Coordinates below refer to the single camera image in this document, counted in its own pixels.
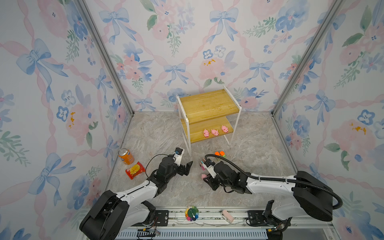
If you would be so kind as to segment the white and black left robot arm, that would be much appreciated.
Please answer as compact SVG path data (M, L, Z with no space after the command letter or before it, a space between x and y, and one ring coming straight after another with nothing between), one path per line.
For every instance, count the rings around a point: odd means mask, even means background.
M118 193L102 193L80 223L80 231L90 240L114 240L120 231L135 224L154 224L156 207L149 200L160 195L176 175L189 175L193 162L182 165L181 160L182 155L168 155L142 184Z

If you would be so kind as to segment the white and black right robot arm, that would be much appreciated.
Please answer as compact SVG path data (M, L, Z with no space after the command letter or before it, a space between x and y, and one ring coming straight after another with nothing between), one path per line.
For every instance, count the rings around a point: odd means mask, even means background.
M277 178L235 171L223 161L216 164L204 159L200 164L209 172L202 176L203 181L214 191L222 187L229 188L230 193L267 193L285 197L282 201L268 201L263 211L249 213L250 226L283 229L290 225L294 217L310 216L323 222L333 219L332 189L306 172L299 171L295 176Z

